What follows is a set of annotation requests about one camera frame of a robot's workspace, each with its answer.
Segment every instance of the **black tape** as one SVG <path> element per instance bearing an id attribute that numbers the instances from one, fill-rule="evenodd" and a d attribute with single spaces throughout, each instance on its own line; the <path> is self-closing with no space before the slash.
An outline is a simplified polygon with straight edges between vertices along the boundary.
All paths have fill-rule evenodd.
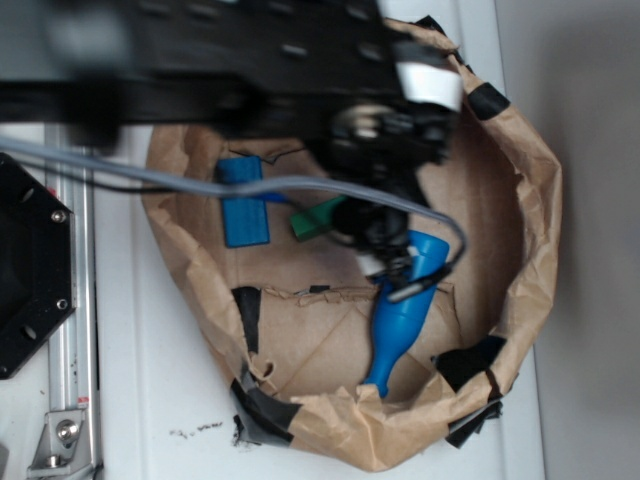
<path id="1" fill-rule="evenodd" d="M 487 375 L 492 387 L 487 405 L 449 424 L 446 440 L 456 448 L 462 447 L 474 432 L 480 433 L 485 420 L 498 418 L 502 413 L 502 394 L 490 367 L 505 343 L 504 338 L 488 336 L 471 348 L 452 350 L 434 359 L 436 368 L 456 392 L 481 372 Z"/>
<path id="2" fill-rule="evenodd" d="M 423 19 L 418 20 L 414 23 L 414 25 L 426 28 L 427 30 L 435 30 L 436 32 L 440 32 L 441 34 L 443 34 L 445 37 L 447 36 L 444 28 L 442 28 L 442 26 L 438 22 L 436 22 L 436 20 L 431 15 L 427 15 Z M 464 61 L 464 58 L 462 58 L 462 55 L 460 55 L 460 52 L 457 49 L 455 52 L 453 52 L 453 56 L 456 58 L 460 65 L 464 65 L 469 69 L 471 73 L 473 73 L 473 70 L 471 70 L 471 67 L 466 64 L 467 62 Z"/>
<path id="3" fill-rule="evenodd" d="M 256 386 L 248 372 L 242 382 L 233 381 L 231 393 L 244 427 L 242 440 L 286 447 L 291 444 L 289 425 L 301 405 L 270 397 Z"/>
<path id="4" fill-rule="evenodd" d="M 478 373 L 489 370 L 505 343 L 504 338 L 488 336 L 471 348 L 443 353 L 433 363 L 457 392 Z"/>
<path id="5" fill-rule="evenodd" d="M 427 15 L 426 17 L 418 20 L 417 22 L 415 22 L 415 25 L 426 28 L 427 30 L 435 30 L 445 36 L 447 35 L 446 33 L 444 33 L 444 29 L 442 28 L 442 26 L 440 26 L 440 24 L 436 22 L 435 18 L 433 18 L 431 15 Z"/>
<path id="6" fill-rule="evenodd" d="M 473 433 L 480 433 L 486 420 L 500 418 L 502 415 L 502 402 L 492 400 L 485 407 L 457 420 L 449 425 L 451 432 L 446 438 L 447 442 L 456 448 L 462 448 Z"/>
<path id="7" fill-rule="evenodd" d="M 238 287 L 234 288 L 232 293 L 238 304 L 238 310 L 240 310 L 247 348 L 250 352 L 258 353 L 260 343 L 258 322 L 260 321 L 262 291 L 254 287 Z"/>
<path id="8" fill-rule="evenodd" d="M 504 112 L 511 102 L 490 83 L 483 83 L 468 95 L 469 106 L 478 120 L 489 120 Z"/>

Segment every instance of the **blue plastic object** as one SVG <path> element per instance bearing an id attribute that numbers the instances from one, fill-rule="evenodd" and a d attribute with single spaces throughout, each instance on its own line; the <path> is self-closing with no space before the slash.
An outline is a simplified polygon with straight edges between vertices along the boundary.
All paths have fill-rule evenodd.
<path id="1" fill-rule="evenodd" d="M 413 230 L 409 239 L 418 250 L 413 257 L 411 280 L 435 272 L 447 260 L 449 244 L 444 240 Z M 387 300 L 390 291 L 391 285 L 385 282 L 373 317 L 373 365 L 363 382 L 375 384 L 383 398 L 389 393 L 391 370 L 420 335 L 436 286 L 395 304 Z"/>
<path id="2" fill-rule="evenodd" d="M 220 160 L 216 174 L 222 183 L 244 183 L 262 179 L 260 157 Z M 269 220 L 263 199 L 226 198 L 222 200 L 225 243 L 229 248 L 269 243 Z"/>

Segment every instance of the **gray cable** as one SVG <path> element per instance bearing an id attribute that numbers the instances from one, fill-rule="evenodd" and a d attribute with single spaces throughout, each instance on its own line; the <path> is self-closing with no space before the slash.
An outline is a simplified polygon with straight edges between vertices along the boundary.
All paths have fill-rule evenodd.
<path id="1" fill-rule="evenodd" d="M 458 262 L 467 245 L 464 231 L 451 217 L 435 212 L 428 207 L 405 200 L 404 198 L 396 195 L 383 192 L 382 190 L 376 190 L 374 188 L 365 187 L 355 183 L 341 182 L 321 177 L 290 175 L 285 177 L 268 178 L 256 182 L 227 185 L 178 177 L 176 175 L 147 168 L 121 165 L 102 160 L 98 157 L 91 157 L 65 150 L 59 150 L 45 145 L 23 142 L 21 140 L 1 135 L 0 149 L 39 157 L 77 168 L 86 168 L 88 170 L 103 172 L 109 175 L 141 180 L 153 185 L 169 187 L 176 191 L 208 197 L 252 197 L 263 193 L 282 190 L 325 190 L 335 192 L 379 205 L 385 205 L 407 213 L 421 215 L 447 225 L 460 239 L 460 246 L 449 262 L 450 264 Z"/>

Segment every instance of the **blue bowling pin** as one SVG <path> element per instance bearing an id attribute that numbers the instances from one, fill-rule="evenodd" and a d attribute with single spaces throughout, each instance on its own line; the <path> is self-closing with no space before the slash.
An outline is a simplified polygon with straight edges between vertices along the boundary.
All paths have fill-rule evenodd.
<path id="1" fill-rule="evenodd" d="M 447 242 L 413 230 L 409 231 L 409 241 L 417 250 L 410 280 L 430 275 L 444 265 L 449 253 Z M 389 393 L 391 370 L 420 335 L 436 286 L 395 304 L 387 300 L 390 291 L 391 285 L 385 281 L 373 317 L 373 365 L 363 382 L 375 384 L 383 398 Z"/>

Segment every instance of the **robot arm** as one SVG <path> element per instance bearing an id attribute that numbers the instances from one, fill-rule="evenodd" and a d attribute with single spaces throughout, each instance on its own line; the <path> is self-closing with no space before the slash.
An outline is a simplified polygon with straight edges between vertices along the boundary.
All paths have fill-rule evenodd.
<path id="1" fill-rule="evenodd" d="M 6 0 L 0 23 L 0 121 L 66 123 L 88 146 L 138 123 L 295 136 L 332 177 L 423 205 L 415 170 L 447 156 L 461 104 L 459 76 L 375 0 Z M 447 273 L 409 285 L 406 213 L 350 199 L 334 225 L 396 301 Z"/>

